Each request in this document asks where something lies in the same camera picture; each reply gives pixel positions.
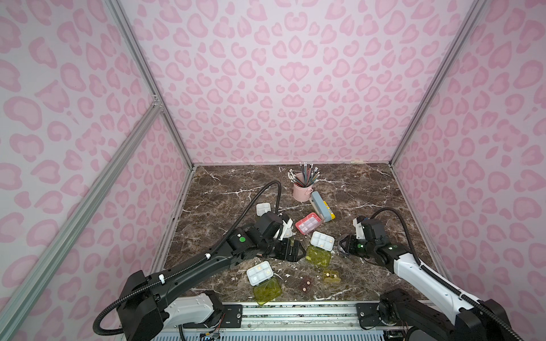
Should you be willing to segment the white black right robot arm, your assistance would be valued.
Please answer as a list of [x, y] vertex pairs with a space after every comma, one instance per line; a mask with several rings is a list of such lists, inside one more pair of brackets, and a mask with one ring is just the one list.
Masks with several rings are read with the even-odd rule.
[[339, 242], [344, 254], [374, 258], [378, 265], [405, 280], [432, 305], [413, 298], [401, 288], [380, 296], [374, 312], [360, 313], [361, 328], [369, 325], [409, 326], [408, 335], [421, 332], [433, 340], [520, 340], [505, 309], [496, 301], [483, 301], [457, 287], [424, 263], [418, 263], [404, 246], [381, 237], [370, 241], [347, 235]]

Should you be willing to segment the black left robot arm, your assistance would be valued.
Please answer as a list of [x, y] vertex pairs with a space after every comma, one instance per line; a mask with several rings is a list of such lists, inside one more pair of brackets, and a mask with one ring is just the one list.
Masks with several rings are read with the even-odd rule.
[[146, 275], [136, 271], [126, 281], [116, 308], [127, 340], [152, 340], [167, 321], [167, 307], [181, 294], [206, 279], [255, 257], [297, 262], [306, 256], [299, 241], [280, 240], [284, 220], [265, 213], [227, 233], [206, 251], [163, 271]]

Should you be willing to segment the pink red rectangular pillbox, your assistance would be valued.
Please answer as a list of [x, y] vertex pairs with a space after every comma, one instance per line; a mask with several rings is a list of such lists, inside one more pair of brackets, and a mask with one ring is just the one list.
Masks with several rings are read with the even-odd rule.
[[322, 219], [316, 213], [310, 213], [295, 224], [297, 230], [303, 235], [308, 235], [322, 224]]

